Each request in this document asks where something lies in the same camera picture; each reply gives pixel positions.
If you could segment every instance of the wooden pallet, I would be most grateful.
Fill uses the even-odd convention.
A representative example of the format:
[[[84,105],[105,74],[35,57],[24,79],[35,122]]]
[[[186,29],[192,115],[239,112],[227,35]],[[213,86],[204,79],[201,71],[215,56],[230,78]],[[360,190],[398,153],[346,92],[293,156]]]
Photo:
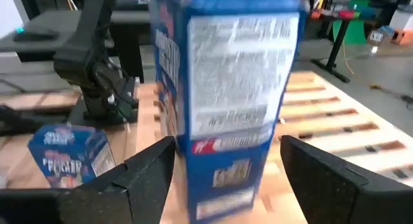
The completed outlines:
[[[116,161],[140,152],[161,139],[159,109],[154,104],[155,85],[141,85],[138,123],[130,131],[106,129]],[[15,108],[72,106],[73,93],[0,97]],[[279,155],[279,137],[296,136],[323,150],[384,176],[413,185],[412,138],[374,114],[312,72],[293,73],[287,86],[280,122],[264,169],[259,194],[250,212],[230,216],[217,223],[306,223],[285,176]],[[30,135],[3,137],[0,141],[0,170],[6,168],[10,188],[47,187],[32,159]],[[178,183],[182,174],[176,163],[174,178],[164,208],[162,224],[188,223]]]

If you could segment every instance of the green object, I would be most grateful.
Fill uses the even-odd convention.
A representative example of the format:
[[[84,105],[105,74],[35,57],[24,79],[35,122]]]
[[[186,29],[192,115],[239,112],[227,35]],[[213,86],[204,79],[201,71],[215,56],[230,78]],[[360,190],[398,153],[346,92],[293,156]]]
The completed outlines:
[[[357,8],[367,7],[369,0],[351,0],[348,7],[353,8],[357,5]],[[334,40],[337,39],[338,31],[341,26],[341,21],[334,21],[333,23],[333,36]],[[365,45],[367,43],[364,36],[364,21],[351,21],[348,25],[346,36],[344,37],[345,44],[358,44]]]

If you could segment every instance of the cereal box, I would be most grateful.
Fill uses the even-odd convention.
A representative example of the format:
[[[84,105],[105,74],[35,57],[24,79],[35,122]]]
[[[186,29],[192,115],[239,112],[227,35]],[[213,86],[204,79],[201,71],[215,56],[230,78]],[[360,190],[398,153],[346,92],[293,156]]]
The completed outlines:
[[[161,120],[177,138],[191,223],[252,208],[306,6],[150,0]]]
[[[74,188],[115,167],[106,134],[92,127],[43,126],[28,148],[52,188]]]

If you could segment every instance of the nutrition facts label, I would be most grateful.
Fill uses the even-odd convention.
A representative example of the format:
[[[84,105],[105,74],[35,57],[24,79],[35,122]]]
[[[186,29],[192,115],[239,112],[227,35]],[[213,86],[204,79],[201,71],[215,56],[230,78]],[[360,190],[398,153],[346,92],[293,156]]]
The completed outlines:
[[[298,17],[190,20],[192,139],[274,121],[296,50]]]

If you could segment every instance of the blue cereal box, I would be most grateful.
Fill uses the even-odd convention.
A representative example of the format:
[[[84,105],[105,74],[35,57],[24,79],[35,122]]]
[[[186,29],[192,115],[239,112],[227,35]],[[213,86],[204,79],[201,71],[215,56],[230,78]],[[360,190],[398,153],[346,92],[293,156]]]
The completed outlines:
[[[28,148],[52,188],[74,188],[115,167],[106,134],[92,127],[43,126]]]
[[[307,0],[150,0],[165,134],[191,223],[251,209]]]

